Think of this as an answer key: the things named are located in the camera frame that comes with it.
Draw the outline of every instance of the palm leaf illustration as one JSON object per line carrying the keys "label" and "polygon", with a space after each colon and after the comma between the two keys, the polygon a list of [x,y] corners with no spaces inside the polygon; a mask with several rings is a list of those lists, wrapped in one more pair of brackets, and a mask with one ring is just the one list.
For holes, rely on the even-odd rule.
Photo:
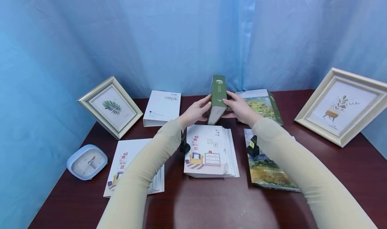
{"label": "palm leaf illustration", "polygon": [[114,102],[114,101],[104,101],[102,102],[102,105],[105,107],[106,110],[111,111],[114,115],[120,115],[120,112],[122,112],[121,106]]}

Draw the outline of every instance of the hand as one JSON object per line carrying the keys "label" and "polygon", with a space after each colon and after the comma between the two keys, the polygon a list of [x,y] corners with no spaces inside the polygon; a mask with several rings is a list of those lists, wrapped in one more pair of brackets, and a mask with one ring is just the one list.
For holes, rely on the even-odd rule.
{"label": "hand", "polygon": [[232,110],[232,113],[225,114],[222,118],[233,118],[236,117],[238,120],[244,124],[253,127],[253,125],[263,117],[258,114],[255,110],[247,104],[245,99],[238,96],[237,94],[227,91],[227,95],[231,96],[233,100],[223,99],[224,104],[229,106],[227,110]]}
{"label": "hand", "polygon": [[211,108],[211,102],[209,101],[211,94],[204,97],[201,100],[194,102],[188,109],[181,115],[176,118],[176,120],[181,124],[183,130],[186,127],[192,126],[197,121],[206,121],[207,118],[202,117],[202,115]]}

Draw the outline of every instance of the clock face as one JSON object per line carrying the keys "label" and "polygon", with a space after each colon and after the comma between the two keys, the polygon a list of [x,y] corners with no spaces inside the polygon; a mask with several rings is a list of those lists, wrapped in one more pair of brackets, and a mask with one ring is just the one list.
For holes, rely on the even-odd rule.
{"label": "clock face", "polygon": [[71,166],[72,170],[82,177],[90,176],[104,163],[104,156],[95,149],[82,154]]}

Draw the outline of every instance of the framed art print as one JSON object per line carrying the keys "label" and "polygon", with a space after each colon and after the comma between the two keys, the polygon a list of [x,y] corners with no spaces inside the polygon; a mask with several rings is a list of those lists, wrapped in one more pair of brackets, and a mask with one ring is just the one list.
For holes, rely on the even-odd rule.
{"label": "framed art print", "polygon": [[386,83],[332,68],[295,121],[344,147],[386,107]]}
{"label": "framed art print", "polygon": [[114,76],[82,96],[78,102],[118,140],[143,115]]}

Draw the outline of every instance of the beige sleeve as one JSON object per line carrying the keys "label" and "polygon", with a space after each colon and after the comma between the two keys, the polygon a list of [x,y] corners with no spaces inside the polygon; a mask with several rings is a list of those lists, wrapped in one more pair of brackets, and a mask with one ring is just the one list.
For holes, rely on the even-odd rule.
{"label": "beige sleeve", "polygon": [[97,229],[142,228],[147,190],[180,145],[181,129],[176,120],[169,121],[138,153],[120,178]]}
{"label": "beige sleeve", "polygon": [[261,119],[252,128],[258,146],[301,189],[318,228],[376,228],[331,171],[280,125]]}

